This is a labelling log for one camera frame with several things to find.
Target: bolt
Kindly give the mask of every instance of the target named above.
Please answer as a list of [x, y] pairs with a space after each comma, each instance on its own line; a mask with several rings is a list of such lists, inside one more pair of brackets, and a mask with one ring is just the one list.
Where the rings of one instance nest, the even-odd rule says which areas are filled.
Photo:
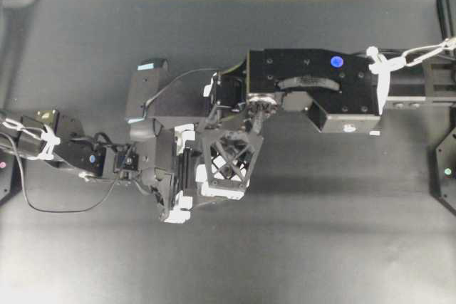
[[345, 133], [352, 133], [352, 132], [355, 132], [356, 131], [356, 127], [352, 124], [345, 124], [343, 126], [343, 131]]

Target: mounting plate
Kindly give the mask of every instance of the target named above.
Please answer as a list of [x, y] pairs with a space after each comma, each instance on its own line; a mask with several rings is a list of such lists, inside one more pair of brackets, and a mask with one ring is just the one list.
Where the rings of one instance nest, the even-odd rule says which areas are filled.
[[13, 179], [14, 156], [0, 151], [0, 203], [11, 193], [11, 181]]
[[456, 128], [437, 146], [437, 198], [456, 214]]

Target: black bracket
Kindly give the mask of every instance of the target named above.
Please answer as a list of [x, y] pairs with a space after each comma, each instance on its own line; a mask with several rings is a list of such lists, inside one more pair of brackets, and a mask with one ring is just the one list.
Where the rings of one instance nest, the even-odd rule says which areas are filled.
[[438, 188], [435, 196], [456, 214], [456, 128], [437, 146]]

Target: blue button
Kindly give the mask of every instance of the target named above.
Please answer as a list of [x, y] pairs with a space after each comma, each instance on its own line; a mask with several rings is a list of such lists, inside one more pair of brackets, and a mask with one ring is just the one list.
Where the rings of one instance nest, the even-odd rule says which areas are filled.
[[340, 56], [333, 56], [331, 59], [331, 65], [334, 68], [340, 68], [343, 65], [343, 58]]

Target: white zip tie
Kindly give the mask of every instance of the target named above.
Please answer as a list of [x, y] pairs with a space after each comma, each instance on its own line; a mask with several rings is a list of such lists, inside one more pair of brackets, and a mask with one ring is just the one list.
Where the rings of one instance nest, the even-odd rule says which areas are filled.
[[[369, 65], [372, 74], [378, 75], [377, 84], [377, 101], [378, 113], [382, 115], [385, 107], [388, 93], [390, 92], [391, 72], [402, 69], [404, 67], [413, 67], [423, 61], [432, 58], [443, 51], [453, 51], [456, 49], [456, 37], [447, 38], [442, 43], [433, 46], [421, 46], [404, 51], [400, 56], [387, 59], [385, 55], [379, 53], [378, 48], [371, 46], [367, 49], [366, 55], [373, 59], [373, 64]], [[414, 58], [411, 62], [407, 62], [407, 56], [420, 51], [428, 51], [427, 53]]]
[[11, 119], [11, 118], [6, 118], [5, 121], [3, 121], [3, 126], [6, 128], [9, 128], [10, 130], [15, 130], [18, 132], [25, 133], [36, 140], [46, 142], [43, 149], [38, 154], [38, 156], [29, 157], [28, 159], [30, 159], [30, 160], [36, 160], [36, 159], [53, 160], [54, 159], [54, 155], [53, 155], [54, 147], [61, 143], [61, 139], [55, 135], [52, 128], [50, 128], [48, 125], [44, 125], [45, 130], [37, 129], [41, 132], [40, 136], [36, 135], [33, 132], [30, 132], [30, 130], [27, 130], [27, 128], [24, 126], [24, 124], [22, 124], [22, 122], [19, 122], [17, 120]]

